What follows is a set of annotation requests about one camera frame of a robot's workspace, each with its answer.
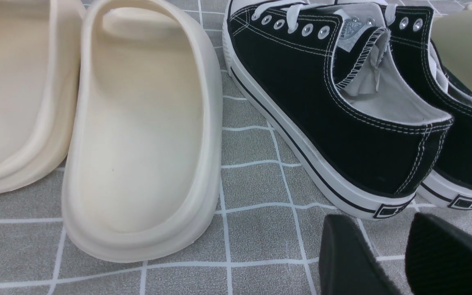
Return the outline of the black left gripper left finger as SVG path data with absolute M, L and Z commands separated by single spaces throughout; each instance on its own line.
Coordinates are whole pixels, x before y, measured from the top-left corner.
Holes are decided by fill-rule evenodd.
M 400 295 L 351 218 L 324 218 L 319 257 L 322 295 Z

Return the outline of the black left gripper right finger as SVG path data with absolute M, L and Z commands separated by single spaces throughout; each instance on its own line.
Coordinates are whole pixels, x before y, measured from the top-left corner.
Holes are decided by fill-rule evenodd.
M 416 213 L 405 274 L 415 295 L 472 295 L 472 235 L 431 213 Z

